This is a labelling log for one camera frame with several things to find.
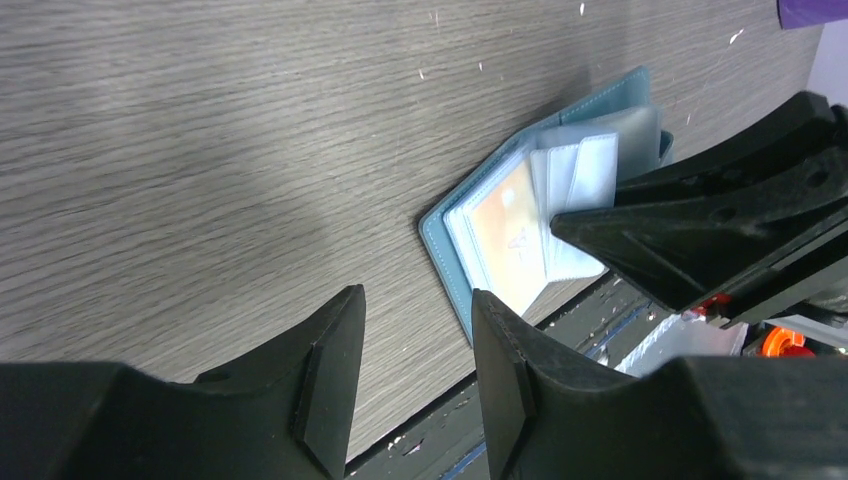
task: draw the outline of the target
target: wooden table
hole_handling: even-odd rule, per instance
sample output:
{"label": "wooden table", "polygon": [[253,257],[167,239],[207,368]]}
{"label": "wooden table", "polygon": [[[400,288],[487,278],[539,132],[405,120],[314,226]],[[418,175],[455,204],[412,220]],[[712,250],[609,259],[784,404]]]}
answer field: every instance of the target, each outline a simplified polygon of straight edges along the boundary
{"label": "wooden table", "polygon": [[363,283],[350,456],[473,368],[416,222],[500,142],[644,64],[685,158],[803,88],[820,34],[780,31],[765,0],[0,15],[0,359],[189,381]]}

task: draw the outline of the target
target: orange ring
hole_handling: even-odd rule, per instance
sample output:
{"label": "orange ring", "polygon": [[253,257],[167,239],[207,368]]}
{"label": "orange ring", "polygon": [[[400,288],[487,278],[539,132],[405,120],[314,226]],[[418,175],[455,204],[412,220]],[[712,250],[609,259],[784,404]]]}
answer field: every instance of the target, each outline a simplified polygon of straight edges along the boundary
{"label": "orange ring", "polygon": [[787,348],[803,347],[805,341],[804,336],[798,332],[776,327],[766,337],[760,353],[764,357],[779,357]]}

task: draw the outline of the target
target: purple object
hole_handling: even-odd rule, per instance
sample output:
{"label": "purple object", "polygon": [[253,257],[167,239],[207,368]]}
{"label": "purple object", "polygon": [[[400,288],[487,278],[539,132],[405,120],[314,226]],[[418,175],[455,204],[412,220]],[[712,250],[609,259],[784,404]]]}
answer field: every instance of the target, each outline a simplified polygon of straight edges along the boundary
{"label": "purple object", "polygon": [[784,29],[819,25],[848,18],[846,0],[778,0],[780,26]]}

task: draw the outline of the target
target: gray wood surface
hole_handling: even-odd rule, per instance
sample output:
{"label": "gray wood surface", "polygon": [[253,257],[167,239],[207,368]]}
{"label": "gray wood surface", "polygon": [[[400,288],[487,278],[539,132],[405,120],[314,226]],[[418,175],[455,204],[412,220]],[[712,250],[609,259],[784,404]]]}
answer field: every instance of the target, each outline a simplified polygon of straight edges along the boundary
{"label": "gray wood surface", "polygon": [[473,368],[415,229],[444,192],[640,64],[683,158],[803,88],[820,34],[766,0],[580,5],[4,2],[0,360],[188,381],[363,283],[361,452]]}

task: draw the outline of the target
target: bolt hole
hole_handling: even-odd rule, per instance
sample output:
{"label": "bolt hole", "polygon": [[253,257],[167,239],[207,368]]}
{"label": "bolt hole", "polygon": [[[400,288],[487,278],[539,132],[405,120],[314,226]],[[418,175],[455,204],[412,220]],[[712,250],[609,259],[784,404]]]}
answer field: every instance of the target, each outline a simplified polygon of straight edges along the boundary
{"label": "bolt hole", "polygon": [[827,181],[827,177],[827,172],[816,172],[807,177],[807,186],[810,188],[821,187]]}
{"label": "bolt hole", "polygon": [[198,375],[197,380],[194,383],[212,383],[212,382],[223,382],[224,380],[229,380],[230,374],[223,371],[218,370],[215,372],[204,372]]}
{"label": "bolt hole", "polygon": [[736,209],[733,207],[724,207],[716,210],[710,215],[710,219],[715,223],[727,223],[733,220],[736,216]]}

